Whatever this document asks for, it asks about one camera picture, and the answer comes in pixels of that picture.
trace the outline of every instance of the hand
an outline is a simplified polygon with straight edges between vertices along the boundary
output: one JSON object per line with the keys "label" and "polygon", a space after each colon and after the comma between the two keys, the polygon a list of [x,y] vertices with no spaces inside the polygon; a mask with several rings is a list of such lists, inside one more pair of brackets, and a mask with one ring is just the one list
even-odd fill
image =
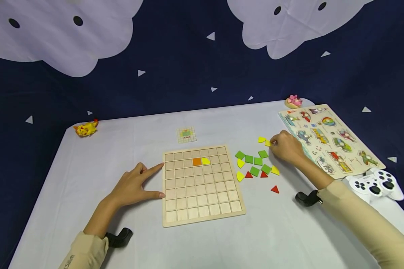
{"label": "hand", "polygon": [[129,204],[148,199],[162,199],[165,194],[162,192],[148,192],[143,189],[143,182],[154,173],[162,169],[164,163],[147,169],[142,163],[138,163],[135,169],[125,172],[117,185],[108,197],[114,201],[117,206],[122,207]]}
{"label": "hand", "polygon": [[303,158],[306,158],[301,143],[285,130],[273,136],[270,142],[272,153],[286,162],[296,165]]}

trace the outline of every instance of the red triangle tile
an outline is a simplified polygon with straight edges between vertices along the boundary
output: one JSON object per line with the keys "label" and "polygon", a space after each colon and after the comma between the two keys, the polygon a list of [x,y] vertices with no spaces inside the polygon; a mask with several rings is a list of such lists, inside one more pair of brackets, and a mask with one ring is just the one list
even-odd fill
{"label": "red triangle tile", "polygon": [[271,192],[280,193],[280,192],[278,191],[277,185],[275,185],[275,187],[273,187],[273,188],[271,189]]}

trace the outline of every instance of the white game controller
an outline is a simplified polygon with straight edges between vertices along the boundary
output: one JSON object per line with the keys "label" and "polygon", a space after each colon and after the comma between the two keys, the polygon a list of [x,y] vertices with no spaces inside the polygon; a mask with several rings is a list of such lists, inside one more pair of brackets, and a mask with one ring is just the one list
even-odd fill
{"label": "white game controller", "polygon": [[343,181],[356,195],[369,204],[383,196],[388,196],[396,201],[404,200],[403,191],[395,177],[380,169],[371,168],[361,178],[346,176]]}

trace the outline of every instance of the pink toy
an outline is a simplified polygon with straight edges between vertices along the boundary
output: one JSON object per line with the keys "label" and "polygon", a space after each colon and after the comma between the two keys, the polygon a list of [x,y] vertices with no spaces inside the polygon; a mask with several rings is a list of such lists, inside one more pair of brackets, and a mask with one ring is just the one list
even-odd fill
{"label": "pink toy", "polygon": [[289,98],[287,98],[284,102],[284,104],[288,107],[288,108],[299,108],[302,105],[302,100],[300,98],[298,98],[298,95],[291,95],[289,96]]}

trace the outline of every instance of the controller button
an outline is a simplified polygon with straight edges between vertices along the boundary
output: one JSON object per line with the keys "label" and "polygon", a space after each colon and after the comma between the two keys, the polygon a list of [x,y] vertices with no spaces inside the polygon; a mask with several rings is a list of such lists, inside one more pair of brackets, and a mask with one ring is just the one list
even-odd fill
{"label": "controller button", "polygon": [[383,186],[386,187],[386,189],[392,190],[394,185],[391,182],[383,182]]}
{"label": "controller button", "polygon": [[380,189],[378,187],[375,187],[375,186],[371,186],[370,191],[372,193],[374,193],[374,194],[379,194],[380,193]]}

